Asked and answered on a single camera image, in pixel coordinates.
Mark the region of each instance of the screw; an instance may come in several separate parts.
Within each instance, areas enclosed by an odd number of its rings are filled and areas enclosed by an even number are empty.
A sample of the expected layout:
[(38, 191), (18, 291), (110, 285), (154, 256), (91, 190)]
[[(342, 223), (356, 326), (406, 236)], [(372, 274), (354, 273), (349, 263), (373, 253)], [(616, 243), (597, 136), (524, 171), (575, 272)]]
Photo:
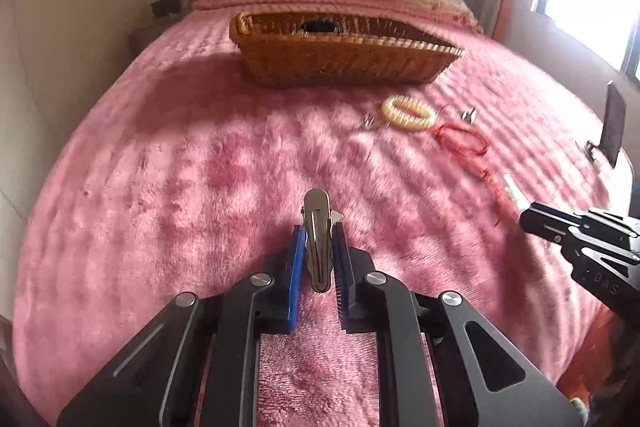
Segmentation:
[(189, 306), (193, 306), (193, 303), (195, 301), (195, 295), (189, 292), (178, 293), (178, 295), (175, 297), (175, 303), (180, 306), (180, 308), (188, 308)]
[(254, 286), (267, 286), (271, 283), (271, 276), (268, 273), (257, 273), (251, 276), (251, 284)]
[(380, 286), (386, 282), (386, 275), (380, 272), (369, 272), (366, 274), (365, 279), (369, 284)]
[(444, 292), (442, 294), (442, 302), (447, 306), (459, 306), (462, 304), (462, 297), (455, 292)]

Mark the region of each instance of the red cord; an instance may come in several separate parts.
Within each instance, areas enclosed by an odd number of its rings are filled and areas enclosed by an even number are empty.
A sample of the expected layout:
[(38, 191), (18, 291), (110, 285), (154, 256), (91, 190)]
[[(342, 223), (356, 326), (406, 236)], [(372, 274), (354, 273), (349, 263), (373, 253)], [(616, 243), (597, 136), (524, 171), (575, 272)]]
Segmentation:
[[(462, 142), (455, 140), (451, 133), (446, 133), (447, 130), (457, 131), (464, 134), (468, 134), (477, 139), (477, 146), (464, 145)], [(504, 207), (502, 204), (503, 189), (500, 184), (495, 180), (492, 172), (482, 167), (474, 156), (484, 156), (489, 150), (489, 139), (477, 129), (471, 127), (458, 125), (455, 123), (443, 123), (441, 126), (432, 128), (433, 135), (440, 144), (441, 147), (449, 150), (472, 174), (475, 174), (483, 182), (487, 183), (494, 193), (496, 211), (498, 213), (498, 221), (503, 215)]]

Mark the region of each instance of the bed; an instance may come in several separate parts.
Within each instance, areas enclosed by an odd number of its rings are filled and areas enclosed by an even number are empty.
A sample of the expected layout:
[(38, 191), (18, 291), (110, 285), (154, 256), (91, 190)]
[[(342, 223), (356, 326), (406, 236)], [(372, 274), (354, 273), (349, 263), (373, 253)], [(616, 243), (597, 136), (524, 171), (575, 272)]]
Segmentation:
[[(243, 10), (392, 17), (465, 56), (427, 86), (264, 89), (228, 38)], [(628, 209), (626, 156), (614, 171), (577, 145), (598, 136), (597, 117), (482, 35), (457, 0), (194, 0), (80, 124), (31, 215), (14, 344), (44, 418), (54, 423), (175, 294), (226, 291), (285, 245), (313, 187), (377, 268), (425, 295), (460, 291), (557, 382), (608, 315), (555, 247), (526, 237), (514, 212), (498, 221), (491, 191), (430, 134), (361, 129), (397, 92), (449, 121), (477, 107), (487, 167), (509, 171), (529, 199)], [(583, 366), (606, 358), (606, 341), (588, 347)], [(298, 329), (265, 338), (261, 360), (260, 425), (377, 424), (375, 341), (340, 331), (333, 290), (305, 281)]]

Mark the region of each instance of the fuzzy pink bedspread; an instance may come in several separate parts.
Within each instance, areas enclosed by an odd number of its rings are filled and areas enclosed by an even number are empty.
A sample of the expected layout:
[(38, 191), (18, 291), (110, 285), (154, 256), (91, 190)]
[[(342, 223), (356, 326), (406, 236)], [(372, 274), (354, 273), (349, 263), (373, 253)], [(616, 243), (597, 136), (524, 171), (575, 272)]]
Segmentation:
[[(54, 422), (173, 295), (226, 291), (287, 243), (307, 190), (345, 215), (351, 245), (412, 290), (464, 294), (552, 381), (600, 304), (556, 248), (526, 237), (431, 134), (360, 130), (393, 93), (479, 109), (486, 163), (531, 199), (607, 206), (575, 139), (595, 116), (465, 22), (398, 0), (200, 0), (78, 127), (44, 185), (15, 301), (20, 384)], [(229, 19), (241, 9), (344, 10), (437, 30), (466, 49), (435, 84), (266, 90), (247, 82)], [(305, 281), (300, 325), (262, 341), (261, 425), (376, 425), (374, 339), (340, 331), (333, 289)]]

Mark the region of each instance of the cream beaded bracelet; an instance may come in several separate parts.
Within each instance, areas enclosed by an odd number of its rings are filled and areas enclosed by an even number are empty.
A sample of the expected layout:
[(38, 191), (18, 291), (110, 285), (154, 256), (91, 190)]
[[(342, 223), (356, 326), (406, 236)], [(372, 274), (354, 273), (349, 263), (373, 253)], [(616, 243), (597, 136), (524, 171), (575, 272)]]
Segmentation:
[(409, 131), (430, 129), (436, 121), (436, 112), (431, 107), (416, 98), (400, 94), (390, 96), (382, 103), (382, 114), (390, 123)]

